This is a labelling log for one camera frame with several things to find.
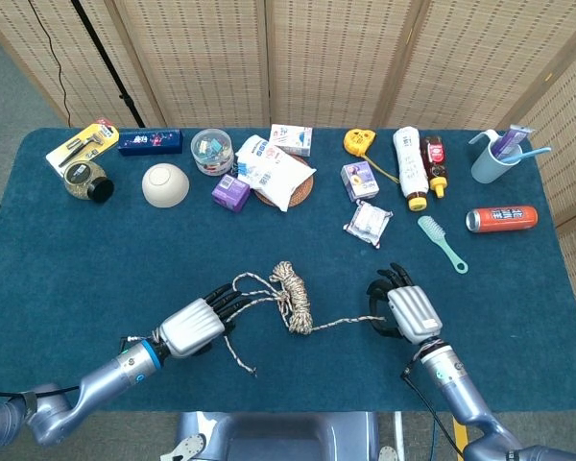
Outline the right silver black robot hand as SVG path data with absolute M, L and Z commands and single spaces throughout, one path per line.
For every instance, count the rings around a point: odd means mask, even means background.
M 392 262 L 378 269 L 379 279 L 367 288 L 370 323 L 381 336 L 420 345 L 437 338 L 443 327 L 432 303 L 407 271 Z

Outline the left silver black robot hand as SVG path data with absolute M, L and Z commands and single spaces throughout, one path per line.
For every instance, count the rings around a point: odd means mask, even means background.
M 234 330 L 230 317 L 252 302 L 230 283 L 215 288 L 174 313 L 156 328 L 152 344 L 163 360 L 204 353 L 219 336 Z

